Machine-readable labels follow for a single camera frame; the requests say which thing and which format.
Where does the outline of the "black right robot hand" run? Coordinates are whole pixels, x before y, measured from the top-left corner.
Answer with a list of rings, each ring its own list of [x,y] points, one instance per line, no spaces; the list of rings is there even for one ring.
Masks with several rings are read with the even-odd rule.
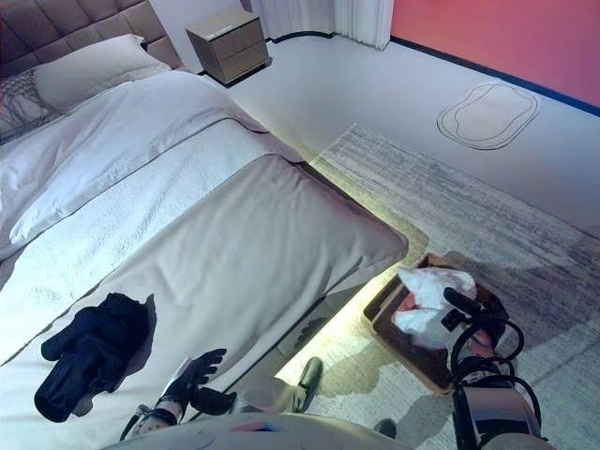
[[[492,344],[498,344],[505,332],[509,315],[495,294],[491,294],[487,301],[477,302],[451,287],[446,287],[443,297],[452,306],[441,320],[442,326],[448,332],[454,331],[462,323],[481,324]]]

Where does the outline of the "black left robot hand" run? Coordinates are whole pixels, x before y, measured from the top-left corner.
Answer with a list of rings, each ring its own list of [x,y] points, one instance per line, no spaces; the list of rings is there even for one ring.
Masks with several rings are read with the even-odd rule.
[[[226,394],[207,387],[225,356],[226,349],[215,349],[186,361],[183,371],[168,385],[157,401],[157,407],[176,406],[175,417],[183,417],[188,406],[200,413],[221,415],[228,413],[236,399],[235,393]]]

